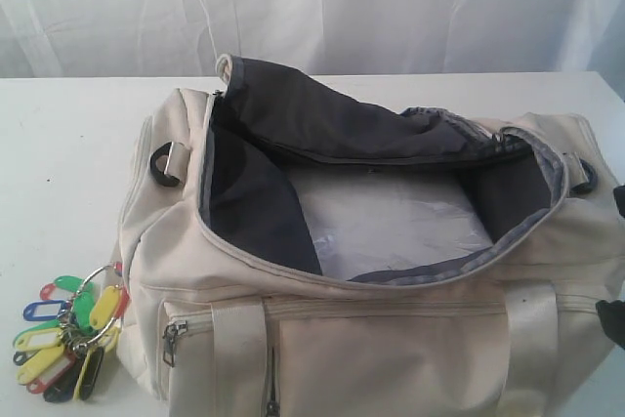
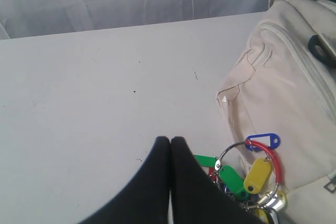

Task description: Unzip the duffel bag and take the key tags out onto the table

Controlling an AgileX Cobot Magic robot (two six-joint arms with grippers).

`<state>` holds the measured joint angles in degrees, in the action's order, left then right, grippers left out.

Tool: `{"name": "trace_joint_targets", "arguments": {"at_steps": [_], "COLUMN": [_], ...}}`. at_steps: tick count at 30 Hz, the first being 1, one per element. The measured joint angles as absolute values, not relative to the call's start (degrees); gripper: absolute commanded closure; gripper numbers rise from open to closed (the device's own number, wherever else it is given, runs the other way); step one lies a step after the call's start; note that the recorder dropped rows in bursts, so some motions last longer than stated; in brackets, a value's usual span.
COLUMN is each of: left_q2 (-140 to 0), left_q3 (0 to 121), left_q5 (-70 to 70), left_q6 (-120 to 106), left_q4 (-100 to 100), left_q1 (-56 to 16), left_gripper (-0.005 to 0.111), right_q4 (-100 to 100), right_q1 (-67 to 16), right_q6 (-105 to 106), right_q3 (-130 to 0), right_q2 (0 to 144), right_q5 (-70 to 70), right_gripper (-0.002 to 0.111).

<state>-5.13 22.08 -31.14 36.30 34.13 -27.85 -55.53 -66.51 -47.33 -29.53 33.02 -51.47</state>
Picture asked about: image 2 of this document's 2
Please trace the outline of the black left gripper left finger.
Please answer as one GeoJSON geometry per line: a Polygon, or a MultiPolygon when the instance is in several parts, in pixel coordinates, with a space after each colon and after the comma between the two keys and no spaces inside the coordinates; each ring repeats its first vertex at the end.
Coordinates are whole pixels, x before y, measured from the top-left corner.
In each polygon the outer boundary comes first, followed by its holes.
{"type": "Polygon", "coordinates": [[[155,139],[141,168],[127,185],[83,223],[168,223],[170,141],[155,139]]]}

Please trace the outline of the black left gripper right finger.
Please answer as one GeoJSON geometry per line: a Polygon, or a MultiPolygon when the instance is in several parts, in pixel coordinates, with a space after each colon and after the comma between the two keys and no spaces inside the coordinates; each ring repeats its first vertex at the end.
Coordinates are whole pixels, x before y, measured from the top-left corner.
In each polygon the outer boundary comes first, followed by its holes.
{"type": "Polygon", "coordinates": [[[262,223],[215,186],[183,137],[171,139],[170,148],[174,223],[262,223]]]}

